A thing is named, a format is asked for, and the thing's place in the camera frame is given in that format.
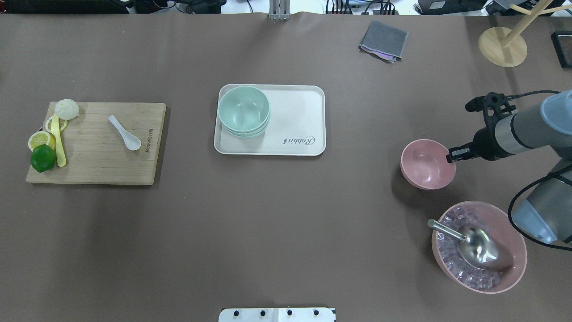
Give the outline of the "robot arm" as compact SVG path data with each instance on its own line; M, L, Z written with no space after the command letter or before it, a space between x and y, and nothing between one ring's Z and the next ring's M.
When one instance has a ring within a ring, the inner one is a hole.
M484 127L469 143L450 148L447 161L497 161L536 149L555 153L554 167L525 186L509 203L509 222L540 245L571 250L571 91L550 90L532 107L518 109L516 96L490 92L470 100L468 112L481 112Z

